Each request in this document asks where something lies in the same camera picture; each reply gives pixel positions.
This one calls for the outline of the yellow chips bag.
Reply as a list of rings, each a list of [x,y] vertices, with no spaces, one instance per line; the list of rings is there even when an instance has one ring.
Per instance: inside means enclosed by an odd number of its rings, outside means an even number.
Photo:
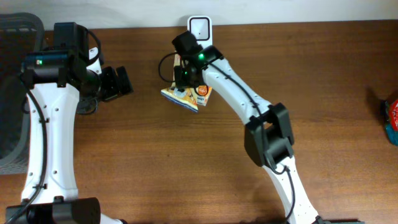
[[[173,78],[171,80],[168,80],[164,78],[161,75],[161,67],[162,63],[165,59],[173,56],[174,57],[174,63],[173,63]],[[198,112],[198,106],[197,106],[197,100],[196,97],[194,96],[193,92],[191,91],[190,88],[177,88],[177,84],[175,81],[176,75],[181,73],[181,63],[180,63],[180,56],[177,55],[176,52],[167,54],[164,56],[161,61],[159,62],[158,66],[158,72],[159,76],[161,79],[165,82],[171,83],[171,86],[168,88],[164,88],[160,91],[160,94],[164,96],[166,99],[169,101],[182,106],[183,108],[186,108],[190,111],[193,111],[195,113]]]

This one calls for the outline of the small orange box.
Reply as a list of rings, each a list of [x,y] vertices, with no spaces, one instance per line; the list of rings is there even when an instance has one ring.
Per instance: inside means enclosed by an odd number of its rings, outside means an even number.
[[[208,85],[202,85],[198,86],[194,90],[196,94],[197,104],[201,106],[206,106],[212,92],[212,87]]]

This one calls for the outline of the orange red snack bag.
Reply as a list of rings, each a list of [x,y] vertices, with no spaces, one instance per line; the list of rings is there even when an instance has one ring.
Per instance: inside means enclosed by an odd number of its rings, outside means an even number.
[[[388,115],[389,115],[389,122],[393,130],[398,131],[398,100],[395,100],[389,106]]]

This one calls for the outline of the blue mouthwash bottle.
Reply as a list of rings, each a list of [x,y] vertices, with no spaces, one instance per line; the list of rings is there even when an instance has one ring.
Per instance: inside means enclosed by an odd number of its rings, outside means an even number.
[[[395,131],[390,123],[386,123],[384,125],[384,129],[386,130],[387,137],[390,141],[391,144],[397,146],[398,141],[397,141],[397,131]]]

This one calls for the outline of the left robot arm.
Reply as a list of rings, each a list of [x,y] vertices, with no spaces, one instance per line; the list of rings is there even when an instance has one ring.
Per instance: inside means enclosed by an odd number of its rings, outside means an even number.
[[[80,198],[73,168],[77,114],[132,93],[124,67],[103,65],[92,31],[74,22],[54,26],[53,46],[28,54],[20,80],[30,109],[27,178],[21,204],[6,208],[7,223],[113,223],[97,198]]]

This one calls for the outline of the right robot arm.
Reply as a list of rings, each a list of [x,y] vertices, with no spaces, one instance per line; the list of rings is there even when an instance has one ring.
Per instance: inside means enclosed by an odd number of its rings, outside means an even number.
[[[298,175],[288,109],[259,96],[215,46],[203,47],[191,32],[176,36],[172,45],[182,63],[176,86],[210,86],[238,115],[244,125],[246,153],[271,178],[285,210],[285,222],[323,223]]]

